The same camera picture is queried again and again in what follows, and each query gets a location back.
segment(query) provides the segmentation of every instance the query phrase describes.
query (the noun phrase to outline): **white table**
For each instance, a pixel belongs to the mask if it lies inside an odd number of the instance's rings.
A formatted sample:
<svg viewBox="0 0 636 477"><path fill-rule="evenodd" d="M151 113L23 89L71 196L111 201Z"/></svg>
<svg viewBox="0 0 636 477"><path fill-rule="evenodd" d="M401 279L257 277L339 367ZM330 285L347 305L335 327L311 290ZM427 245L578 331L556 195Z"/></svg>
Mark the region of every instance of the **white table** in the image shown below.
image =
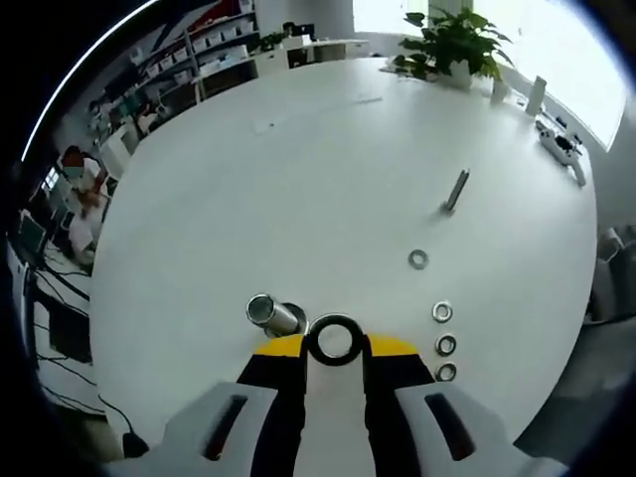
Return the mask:
<svg viewBox="0 0 636 477"><path fill-rule="evenodd" d="M97 251L91 345L99 392L150 444L265 341L244 316L258 292L310 318L345 312L413 343L431 370L446 361L435 339L454 333L456 385L511 439L552 391L594 267L588 158L579 189L517 107L381 73L384 62L251 81L135 151ZM454 216L441 216L467 167ZM414 248L430 256L424 271L407 264ZM455 313L444 325L431 318L440 300Z"/></svg>

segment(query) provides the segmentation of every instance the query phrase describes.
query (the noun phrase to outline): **metal cylinder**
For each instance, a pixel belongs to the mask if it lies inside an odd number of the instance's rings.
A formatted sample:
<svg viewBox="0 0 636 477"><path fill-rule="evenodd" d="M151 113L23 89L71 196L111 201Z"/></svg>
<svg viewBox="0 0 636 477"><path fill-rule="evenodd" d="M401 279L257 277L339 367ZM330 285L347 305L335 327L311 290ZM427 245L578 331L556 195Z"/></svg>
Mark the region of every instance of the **metal cylinder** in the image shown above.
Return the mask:
<svg viewBox="0 0 636 477"><path fill-rule="evenodd" d="M274 334L298 333L298 319L273 296L264 293L254 295L247 302L247 319L254 325Z"/></svg>
<svg viewBox="0 0 636 477"><path fill-rule="evenodd" d="M455 209L455 205L457 204L457 199L459 199L459 195L461 191L464 189L466 185L466 181L468 181L468 177L470 176L470 171L468 169L464 169L459 174L457 178L457 182L455 183L455 187L453 187L452 192L450 193L450 197L446 201L446 209L448 211L453 211Z"/></svg>

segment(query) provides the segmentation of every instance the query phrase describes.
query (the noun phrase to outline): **floor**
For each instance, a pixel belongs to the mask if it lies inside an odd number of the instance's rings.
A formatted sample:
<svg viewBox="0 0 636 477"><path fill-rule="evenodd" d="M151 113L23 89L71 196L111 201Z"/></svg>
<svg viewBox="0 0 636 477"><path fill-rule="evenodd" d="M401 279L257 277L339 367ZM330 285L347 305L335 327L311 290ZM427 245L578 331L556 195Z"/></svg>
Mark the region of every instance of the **floor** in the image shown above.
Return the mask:
<svg viewBox="0 0 636 477"><path fill-rule="evenodd" d="M636 319L583 328L553 394L515 442L570 464L593 437L636 370Z"/></svg>
<svg viewBox="0 0 636 477"><path fill-rule="evenodd" d="M105 418L57 407L59 417L77 451L84 459L95 463L120 460L123 454Z"/></svg>

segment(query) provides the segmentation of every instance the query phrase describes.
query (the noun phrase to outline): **potted plant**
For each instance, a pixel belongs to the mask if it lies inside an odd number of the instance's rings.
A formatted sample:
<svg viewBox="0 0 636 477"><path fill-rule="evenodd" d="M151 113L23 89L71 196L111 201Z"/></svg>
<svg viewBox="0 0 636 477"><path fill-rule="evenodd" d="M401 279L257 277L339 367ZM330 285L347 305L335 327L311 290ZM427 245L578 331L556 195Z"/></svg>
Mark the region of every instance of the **potted plant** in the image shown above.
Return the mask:
<svg viewBox="0 0 636 477"><path fill-rule="evenodd" d="M423 26L424 14L411 12L405 20L421 28L422 39L404 38L399 44L415 53L399 55L394 64L399 73L409 73L426 79L437 73L459 87L470 87L472 76L501 81L501 73L493 55L499 55L511 65L502 51L500 41L510 39L499 33L494 24L467 7L457 15L438 9L440 16L430 17L430 27Z"/></svg>
<svg viewBox="0 0 636 477"><path fill-rule="evenodd" d="M260 39L258 45L260 46L260 50L262 52L270 52L278 45L280 45L286 35L282 32L274 32L266 35Z"/></svg>

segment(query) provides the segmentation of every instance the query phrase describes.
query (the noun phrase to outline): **green leaves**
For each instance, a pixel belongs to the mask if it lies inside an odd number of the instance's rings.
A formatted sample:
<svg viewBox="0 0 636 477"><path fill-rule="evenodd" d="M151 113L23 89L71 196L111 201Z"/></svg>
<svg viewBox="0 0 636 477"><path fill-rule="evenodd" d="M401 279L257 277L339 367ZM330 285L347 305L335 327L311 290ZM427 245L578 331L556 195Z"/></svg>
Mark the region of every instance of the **green leaves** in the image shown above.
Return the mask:
<svg viewBox="0 0 636 477"><path fill-rule="evenodd" d="M499 40L503 40L504 42L508 42L508 43L513 43L512 40L510 38L508 38L506 35L504 35L503 33L499 33L497 30L495 30L494 28L484 28L484 32L485 33L490 33L494 36L496 36Z"/></svg>
<svg viewBox="0 0 636 477"><path fill-rule="evenodd" d="M497 55L499 55L501 58L503 58L504 60L506 60L508 63L510 63L510 66L513 67L515 64L513 63L513 61L508 57L508 55L506 55L504 53L503 50L495 50L495 53Z"/></svg>
<svg viewBox="0 0 636 477"><path fill-rule="evenodd" d="M285 38L285 34L282 32L274 32L266 35L260 39L260 48L266 52L273 50L273 48L282 43Z"/></svg>
<svg viewBox="0 0 636 477"><path fill-rule="evenodd" d="M404 55L397 55L394 58L394 65L396 65L398 68L404 68L406 66L406 58L404 57Z"/></svg>
<svg viewBox="0 0 636 477"><path fill-rule="evenodd" d="M399 42L401 47L406 48L407 50L418 50L419 52L424 51L424 42L421 40L412 40L411 38L404 38L401 42Z"/></svg>
<svg viewBox="0 0 636 477"><path fill-rule="evenodd" d="M413 53L412 55L409 55L408 57L419 63L428 62L428 56L425 55L424 53Z"/></svg>
<svg viewBox="0 0 636 477"><path fill-rule="evenodd" d="M474 12L470 12L470 15L468 16L468 21L475 28L486 28L487 26L492 25L484 17L482 17L481 15L477 15Z"/></svg>
<svg viewBox="0 0 636 477"><path fill-rule="evenodd" d="M425 15L419 12L409 12L404 18L408 23L411 23L415 27L421 28L424 26Z"/></svg>
<svg viewBox="0 0 636 477"><path fill-rule="evenodd" d="M424 78L430 71L450 75L453 62L466 61L471 75L484 75L495 80L501 78L494 54L508 63L512 61L501 50L500 41L510 39L499 33L494 24L469 8L462 8L457 15L437 7L430 7L431 28L422 28L424 14L409 12L405 20L420 28L422 39L404 38L399 44L407 50L416 51L409 56L400 55L394 63L418 78Z"/></svg>

